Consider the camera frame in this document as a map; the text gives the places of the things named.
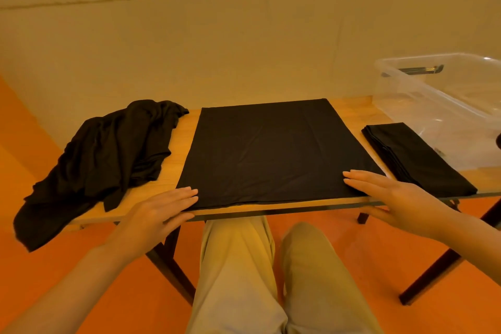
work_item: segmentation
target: black cloth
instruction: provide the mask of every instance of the black cloth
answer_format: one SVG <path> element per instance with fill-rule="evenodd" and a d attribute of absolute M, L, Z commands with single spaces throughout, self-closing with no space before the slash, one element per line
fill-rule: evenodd
<path fill-rule="evenodd" d="M 187 113 L 168 100 L 137 100 L 85 121 L 47 178 L 25 198 L 14 218 L 18 240 L 33 251 L 97 202 L 106 211 L 115 209 L 127 188 L 156 180 L 170 155 L 172 128 Z"/>
<path fill-rule="evenodd" d="M 190 210 L 356 197 L 342 171 L 384 174 L 326 99 L 202 109 L 177 185 Z"/>
<path fill-rule="evenodd" d="M 435 197 L 462 197 L 477 192 L 406 124 L 366 126 L 362 133 L 397 180 L 416 184 Z"/>

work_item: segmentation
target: white wall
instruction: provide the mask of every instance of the white wall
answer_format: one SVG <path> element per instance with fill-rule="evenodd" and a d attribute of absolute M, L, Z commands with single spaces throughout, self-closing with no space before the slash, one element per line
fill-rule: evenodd
<path fill-rule="evenodd" d="M 63 146 L 132 100 L 370 94 L 374 60 L 501 58 L 500 0 L 0 0 L 0 73 Z M 33 4 L 74 3 L 24 8 Z"/>

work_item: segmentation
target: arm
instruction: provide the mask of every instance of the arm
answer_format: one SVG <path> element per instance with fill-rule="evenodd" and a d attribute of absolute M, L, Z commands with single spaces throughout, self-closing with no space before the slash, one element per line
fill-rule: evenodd
<path fill-rule="evenodd" d="M 345 183 L 384 202 L 362 212 L 394 227 L 444 243 L 501 285 L 501 233 L 449 208 L 414 184 L 366 171 L 343 172 Z"/>
<path fill-rule="evenodd" d="M 198 197 L 191 188 L 171 190 L 135 205 L 105 244 L 94 248 L 55 287 L 10 324 L 2 334 L 75 333 L 118 274 L 181 223 L 181 213 Z"/>

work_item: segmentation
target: forearm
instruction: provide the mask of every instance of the forearm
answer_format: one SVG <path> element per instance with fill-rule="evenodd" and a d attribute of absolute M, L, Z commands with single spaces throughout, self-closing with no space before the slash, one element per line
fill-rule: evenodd
<path fill-rule="evenodd" d="M 2 334 L 75 333 L 125 265 L 105 246 L 92 249 Z"/>
<path fill-rule="evenodd" d="M 436 239 L 501 285 L 500 231 L 478 218 L 451 210 Z"/>

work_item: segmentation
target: hand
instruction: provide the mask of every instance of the hand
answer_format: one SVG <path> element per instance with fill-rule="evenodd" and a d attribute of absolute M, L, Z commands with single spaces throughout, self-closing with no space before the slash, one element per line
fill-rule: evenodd
<path fill-rule="evenodd" d="M 194 217 L 181 211 L 198 201 L 197 193 L 197 189 L 191 190 L 188 186 L 157 194 L 134 205 L 104 246 L 124 265 L 144 255 L 181 223 Z"/>
<path fill-rule="evenodd" d="M 343 172 L 345 184 L 383 201 L 388 210 L 366 206 L 362 212 L 407 232 L 437 239 L 454 210 L 419 186 L 372 172 Z"/>

